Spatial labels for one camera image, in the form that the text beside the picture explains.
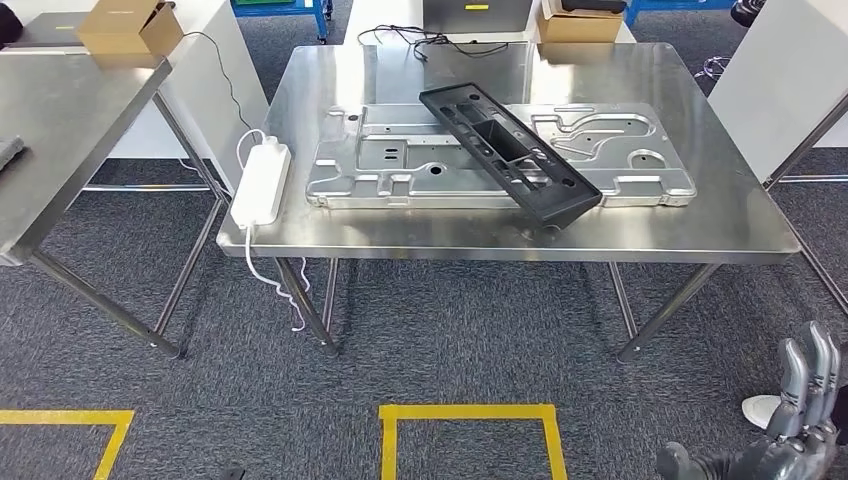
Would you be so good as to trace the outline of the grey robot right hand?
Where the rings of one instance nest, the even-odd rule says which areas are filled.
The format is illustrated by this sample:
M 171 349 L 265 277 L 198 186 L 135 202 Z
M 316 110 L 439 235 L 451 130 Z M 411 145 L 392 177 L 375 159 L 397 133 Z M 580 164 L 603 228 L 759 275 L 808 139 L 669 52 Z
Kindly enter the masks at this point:
M 841 430 L 832 415 L 840 402 L 842 352 L 817 321 L 803 325 L 803 353 L 792 338 L 778 346 L 781 393 L 762 438 L 737 453 L 691 455 L 669 442 L 656 457 L 664 479 L 823 479 L 837 455 Z

